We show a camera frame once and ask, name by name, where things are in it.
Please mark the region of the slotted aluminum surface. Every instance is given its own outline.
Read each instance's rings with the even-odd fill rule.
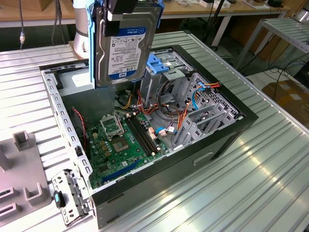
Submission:
[[[262,25],[269,31],[280,36],[290,44],[302,50],[309,52],[309,25],[297,22],[292,18],[273,18],[264,19]]]
[[[111,232],[302,231],[309,224],[308,130],[270,103],[194,36],[184,32],[158,34],[153,47],[172,44],[182,45],[259,119],[219,159],[103,229]],[[74,59],[68,46],[0,53],[0,63],[5,63],[0,66],[0,116],[4,114],[0,119],[0,139],[16,130],[34,131],[49,181],[54,174],[69,167],[36,68],[49,60],[50,53],[56,52],[60,54],[53,62]],[[88,216],[67,230],[94,231],[95,228],[96,220]],[[41,232],[66,228],[52,203],[0,231],[26,229]]]

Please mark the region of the motherboard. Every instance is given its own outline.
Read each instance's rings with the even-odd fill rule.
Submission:
[[[93,189],[169,152],[161,139],[152,133],[143,113],[117,121],[113,117],[104,120],[104,123],[101,120],[86,131],[90,138],[89,162],[93,168],[90,183]],[[117,131],[117,125],[123,134],[110,137],[111,128]]]

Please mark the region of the black ram slot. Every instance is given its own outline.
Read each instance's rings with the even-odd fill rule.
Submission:
[[[151,149],[151,151],[157,153],[157,149],[153,141],[151,140],[149,135],[145,132],[140,122],[136,118],[133,118],[132,122],[134,123],[134,126],[137,128],[137,130],[140,132],[140,135],[143,137],[143,140],[147,143],[147,146]]]
[[[126,124],[129,126],[130,130],[132,131],[135,139],[138,141],[138,143],[141,145],[141,147],[143,148],[145,154],[147,156],[151,155],[151,150],[148,148],[147,144],[145,143],[145,141],[142,139],[141,135],[139,134],[137,128],[134,126],[133,122],[131,121],[131,119],[126,119]]]

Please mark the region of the green motherboard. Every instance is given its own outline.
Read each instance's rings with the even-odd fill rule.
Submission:
[[[150,125],[146,117],[143,114],[138,114],[135,118],[144,126],[143,128],[147,136],[150,137],[147,130]],[[106,126],[105,122],[104,126],[106,128],[114,127],[112,120],[107,123],[111,123],[112,125]],[[138,143],[127,121],[121,118],[120,123],[124,130],[123,136],[114,136],[110,141],[107,139],[106,131],[104,131],[101,124],[87,129],[87,134],[90,139],[89,162],[93,169],[90,175],[90,183],[93,189],[169,152],[165,144],[159,138],[156,138],[153,140],[153,144],[156,146],[157,152],[155,155],[147,154]]]

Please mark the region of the white connector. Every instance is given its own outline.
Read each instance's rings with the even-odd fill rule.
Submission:
[[[22,31],[20,32],[19,40],[20,40],[20,49],[21,49],[22,45],[24,44],[26,40],[25,34]]]

